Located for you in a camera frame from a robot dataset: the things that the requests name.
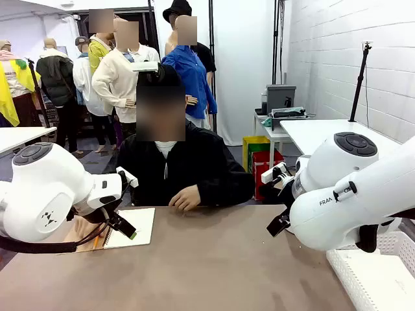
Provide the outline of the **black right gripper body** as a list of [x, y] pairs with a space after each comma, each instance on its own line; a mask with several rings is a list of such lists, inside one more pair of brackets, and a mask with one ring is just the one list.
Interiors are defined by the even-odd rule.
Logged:
[[276, 196], [271, 200], [272, 204], [286, 206], [288, 213], [291, 210], [292, 204], [295, 201], [292, 193], [292, 186], [294, 184], [294, 176], [290, 176], [286, 173], [273, 173], [273, 182], [276, 185], [278, 182], [282, 182], [282, 188]]

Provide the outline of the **small white side table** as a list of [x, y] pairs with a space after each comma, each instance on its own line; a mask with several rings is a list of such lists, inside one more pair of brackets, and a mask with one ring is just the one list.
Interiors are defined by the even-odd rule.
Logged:
[[292, 142], [290, 136], [281, 126], [277, 126], [275, 132], [272, 128], [266, 127], [262, 124], [265, 119], [265, 116], [258, 116], [257, 113], [254, 113], [253, 136], [264, 135], [270, 141], [270, 147], [283, 154], [283, 147]]

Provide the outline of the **spiral notebook brown cover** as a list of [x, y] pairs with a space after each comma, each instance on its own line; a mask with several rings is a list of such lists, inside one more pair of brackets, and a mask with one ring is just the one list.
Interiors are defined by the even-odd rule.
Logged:
[[155, 215], [154, 208], [115, 211], [119, 211], [119, 214], [135, 227], [136, 236], [133, 240], [113, 230], [109, 225], [105, 227], [105, 230], [102, 230], [105, 225], [104, 222], [92, 224], [77, 216], [73, 226], [65, 236], [64, 242], [87, 240], [87, 243], [77, 247], [78, 252], [93, 251], [93, 242], [96, 236], [99, 236], [99, 244], [96, 250], [141, 246], [150, 243]]

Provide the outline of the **black light stand pole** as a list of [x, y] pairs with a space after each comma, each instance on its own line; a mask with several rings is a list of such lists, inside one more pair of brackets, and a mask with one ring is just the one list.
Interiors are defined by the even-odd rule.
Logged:
[[147, 0], [148, 4], [148, 12], [150, 18], [150, 29], [152, 34], [152, 44], [153, 47], [157, 50], [158, 54], [160, 54], [160, 45], [158, 39], [158, 31], [156, 26], [156, 15], [154, 10], [154, 0]]
[[[214, 19], [213, 19], [213, 0], [208, 0], [208, 10], [209, 10], [209, 47], [215, 63], [215, 37], [214, 37]], [[212, 72], [212, 94], [216, 100], [216, 81], [215, 81], [215, 71]], [[213, 131], [217, 133], [217, 114], [213, 114]]]
[[273, 51], [272, 51], [272, 83], [283, 82], [282, 56], [283, 56], [283, 33], [285, 22], [285, 0], [274, 0], [273, 21]]

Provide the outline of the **mannequin in blue shirt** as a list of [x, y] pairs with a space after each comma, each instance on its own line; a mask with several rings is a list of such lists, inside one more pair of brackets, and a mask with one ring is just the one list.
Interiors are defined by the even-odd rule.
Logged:
[[191, 49], [197, 42], [197, 17], [180, 15], [175, 19], [177, 44], [161, 63], [172, 66], [185, 87], [186, 118], [199, 128], [211, 128], [210, 115], [217, 114], [217, 103], [208, 84], [208, 73]]

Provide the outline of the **black bucket hat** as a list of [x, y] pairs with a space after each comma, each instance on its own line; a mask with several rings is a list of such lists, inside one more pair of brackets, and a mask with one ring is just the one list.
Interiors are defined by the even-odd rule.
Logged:
[[187, 0], [173, 0], [171, 6], [163, 11], [164, 20], [169, 23], [172, 14], [192, 16], [192, 8]]

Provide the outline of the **mannequin in white shirt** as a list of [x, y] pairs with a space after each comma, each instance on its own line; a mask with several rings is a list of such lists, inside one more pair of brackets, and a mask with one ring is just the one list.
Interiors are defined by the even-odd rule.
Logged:
[[129, 49], [128, 51], [135, 62], [161, 62], [158, 51], [147, 45], [140, 43], [138, 49]]

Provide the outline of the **person's left forearm black sleeve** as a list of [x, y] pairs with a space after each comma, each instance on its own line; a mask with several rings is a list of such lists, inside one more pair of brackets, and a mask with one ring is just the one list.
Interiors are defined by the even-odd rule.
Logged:
[[202, 180], [197, 187], [202, 205], [225, 207], [250, 200], [254, 195], [255, 181], [249, 173], [236, 172]]

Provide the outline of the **mannequin in black t-shirt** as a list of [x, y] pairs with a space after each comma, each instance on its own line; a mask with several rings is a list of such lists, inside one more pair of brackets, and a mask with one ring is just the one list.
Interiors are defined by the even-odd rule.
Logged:
[[[165, 44], [165, 55], [169, 54], [177, 46], [177, 44], [177, 32], [173, 30]], [[200, 58], [200, 61], [204, 65], [207, 73], [214, 73], [217, 70], [213, 56], [208, 47], [198, 42], [196, 45], [191, 45], [190, 48]]]

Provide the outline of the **black bag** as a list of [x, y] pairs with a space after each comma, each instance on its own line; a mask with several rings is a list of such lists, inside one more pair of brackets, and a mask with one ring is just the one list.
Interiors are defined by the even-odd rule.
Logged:
[[291, 191], [288, 188], [279, 189], [268, 185], [260, 186], [259, 194], [263, 197], [264, 205], [285, 205], [291, 197]]

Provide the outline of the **white perforated plastic basket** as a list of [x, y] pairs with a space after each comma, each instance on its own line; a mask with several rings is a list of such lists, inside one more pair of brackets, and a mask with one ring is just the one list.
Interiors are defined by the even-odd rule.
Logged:
[[381, 235], [377, 249], [328, 251], [326, 257], [357, 311], [415, 311], [415, 241]]

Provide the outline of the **seated person black jacket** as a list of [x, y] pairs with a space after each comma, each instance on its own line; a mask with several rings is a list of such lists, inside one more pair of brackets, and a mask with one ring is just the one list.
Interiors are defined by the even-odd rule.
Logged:
[[220, 136], [186, 119], [185, 105], [184, 85], [136, 87], [136, 133], [117, 158], [138, 180], [130, 192], [135, 206], [169, 206], [186, 187], [246, 172]]

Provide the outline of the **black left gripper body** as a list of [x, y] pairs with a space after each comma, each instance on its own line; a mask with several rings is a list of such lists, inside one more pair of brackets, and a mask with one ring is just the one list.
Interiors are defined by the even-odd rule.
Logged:
[[110, 215], [113, 213], [111, 207], [100, 207], [99, 209], [91, 210], [91, 213], [81, 213], [79, 209], [75, 209], [76, 215], [87, 220], [92, 224], [105, 223]]

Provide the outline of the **mannequin in cream cardigan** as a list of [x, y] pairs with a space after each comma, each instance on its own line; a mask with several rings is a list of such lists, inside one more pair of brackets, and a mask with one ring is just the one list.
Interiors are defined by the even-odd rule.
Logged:
[[136, 133], [137, 73], [130, 68], [135, 61], [129, 48], [120, 46], [122, 36], [130, 34], [125, 28], [126, 20], [115, 18], [113, 24], [116, 48], [101, 60], [91, 86], [103, 103], [115, 109], [123, 139], [127, 139]]

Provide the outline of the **large white table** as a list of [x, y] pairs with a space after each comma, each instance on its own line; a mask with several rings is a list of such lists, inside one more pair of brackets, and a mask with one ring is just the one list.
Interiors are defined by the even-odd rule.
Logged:
[[302, 154], [311, 155], [330, 135], [354, 132], [369, 138], [378, 148], [379, 157], [395, 150], [400, 143], [358, 122], [338, 120], [281, 121], [281, 126]]

